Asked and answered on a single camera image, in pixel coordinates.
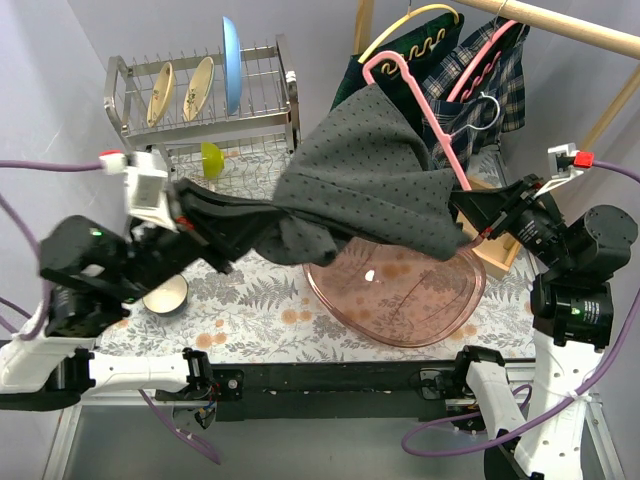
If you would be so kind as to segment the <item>navy cream plaid skirt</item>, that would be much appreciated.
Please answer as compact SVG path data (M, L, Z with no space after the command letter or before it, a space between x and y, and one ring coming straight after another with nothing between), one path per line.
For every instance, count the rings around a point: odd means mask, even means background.
M475 30L421 84L439 125L452 136L452 149L463 167L481 149L497 145L502 134L525 125L522 56L530 27L521 23L499 38L456 100L447 101L459 77L488 41L493 29L507 21L499 18Z

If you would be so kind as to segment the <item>grey dotted skirt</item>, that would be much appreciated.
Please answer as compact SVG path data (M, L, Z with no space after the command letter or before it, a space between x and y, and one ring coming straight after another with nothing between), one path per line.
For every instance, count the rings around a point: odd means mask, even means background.
M286 214L256 252L280 265L327 266L358 236L450 259L471 238L449 210L453 171L429 171L429 159L384 92L364 87L293 154L272 196Z

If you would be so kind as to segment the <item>pink wavy hanger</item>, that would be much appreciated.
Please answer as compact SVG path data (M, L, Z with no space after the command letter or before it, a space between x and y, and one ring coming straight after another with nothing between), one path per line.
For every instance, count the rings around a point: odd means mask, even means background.
M495 43L499 40L501 36L503 36L509 29L511 29L517 22L514 20L507 21L504 25L502 25L498 29L493 29L488 41L481 47L478 53L474 56L472 61L463 71L458 81L454 85L453 89L449 93L447 97L448 102L453 102L461 93L463 87L471 77L471 74L474 70L480 65L481 61L484 59L489 50L495 45Z

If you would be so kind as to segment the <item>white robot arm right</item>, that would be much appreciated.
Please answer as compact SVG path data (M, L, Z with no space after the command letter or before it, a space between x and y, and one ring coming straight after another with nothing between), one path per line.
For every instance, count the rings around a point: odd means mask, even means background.
M588 380L610 342L610 279L631 258L638 225L611 205L566 225L539 178L508 187L455 191L453 205L484 239L514 237L547 268L530 294L535 372L529 409L511 394L495 350L466 346L455 359L454 389L475 397L491 445L492 478L580 479Z

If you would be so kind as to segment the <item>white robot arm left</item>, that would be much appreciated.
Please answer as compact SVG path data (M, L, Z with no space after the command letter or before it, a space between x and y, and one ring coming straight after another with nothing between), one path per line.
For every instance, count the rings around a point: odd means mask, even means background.
M118 367L94 350L96 339L136 303L195 261L228 274L283 218L267 200L216 194L189 180L165 196L169 224L149 224L127 240L81 215L60 222L39 246L39 274L49 290L35 338L20 333L1 346L1 407L46 412L77 404L105 387L160 389L193 400L217 382L208 356L135 357Z

